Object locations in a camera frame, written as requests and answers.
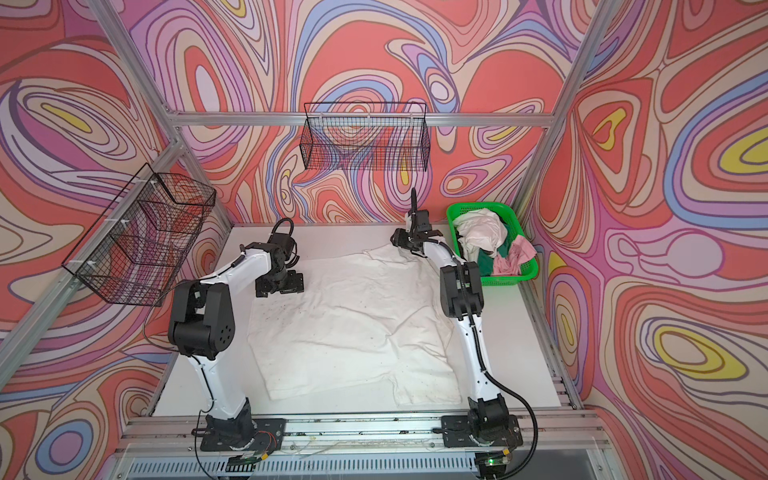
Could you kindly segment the white t shirt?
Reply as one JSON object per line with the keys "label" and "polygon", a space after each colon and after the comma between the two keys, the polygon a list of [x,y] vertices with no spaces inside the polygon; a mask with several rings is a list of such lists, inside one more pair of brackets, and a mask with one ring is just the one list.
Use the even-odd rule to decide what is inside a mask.
{"label": "white t shirt", "polygon": [[435,268],[393,246],[303,266],[305,289],[252,303],[247,341],[273,400],[387,381],[398,406],[454,404]]}

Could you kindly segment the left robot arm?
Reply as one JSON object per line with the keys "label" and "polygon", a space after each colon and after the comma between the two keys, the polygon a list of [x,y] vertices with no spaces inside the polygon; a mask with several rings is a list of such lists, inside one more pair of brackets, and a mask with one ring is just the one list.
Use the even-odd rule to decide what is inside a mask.
{"label": "left robot arm", "polygon": [[303,275],[295,270],[300,256],[293,231],[294,222],[282,218],[266,242],[240,246],[226,266],[173,290],[168,340],[196,366],[211,399],[205,427],[193,430],[206,451],[246,450],[255,442],[250,402],[218,357],[235,339],[233,299],[243,290],[252,287],[258,298],[304,291]]}

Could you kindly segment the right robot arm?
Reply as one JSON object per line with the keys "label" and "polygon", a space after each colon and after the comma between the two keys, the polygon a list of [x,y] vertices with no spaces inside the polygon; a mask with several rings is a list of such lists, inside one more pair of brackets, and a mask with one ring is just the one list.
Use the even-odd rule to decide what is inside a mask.
{"label": "right robot arm", "polygon": [[[484,339],[485,299],[478,265],[457,255],[443,234],[432,226],[429,211],[419,207],[415,188],[410,191],[406,226],[396,229],[390,242],[400,250],[428,260],[436,269],[442,312],[458,328],[469,376],[468,410],[459,428],[444,425],[442,433],[463,435],[480,447],[499,446],[501,449],[497,452],[481,452],[475,456],[478,477],[513,478],[523,472],[536,453],[538,419],[522,395],[492,374]],[[513,453],[524,445],[524,439],[519,419],[507,405],[509,397],[523,406],[532,424],[530,446],[516,465],[511,464]]]}

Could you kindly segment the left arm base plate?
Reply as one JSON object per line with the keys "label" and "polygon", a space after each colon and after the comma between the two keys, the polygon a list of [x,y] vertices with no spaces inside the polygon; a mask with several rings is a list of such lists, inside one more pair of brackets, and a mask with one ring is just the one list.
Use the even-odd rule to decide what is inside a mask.
{"label": "left arm base plate", "polygon": [[283,418],[257,418],[251,427],[235,421],[211,420],[199,431],[203,452],[272,452],[282,448],[287,421]]}

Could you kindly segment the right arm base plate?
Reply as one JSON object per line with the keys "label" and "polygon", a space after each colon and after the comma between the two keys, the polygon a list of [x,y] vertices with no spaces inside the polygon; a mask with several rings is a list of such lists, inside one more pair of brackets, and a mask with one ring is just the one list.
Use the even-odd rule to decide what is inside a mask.
{"label": "right arm base plate", "polygon": [[518,418],[510,415],[505,422],[482,425],[469,415],[446,415],[438,431],[447,448],[507,447],[515,450],[524,444]]}

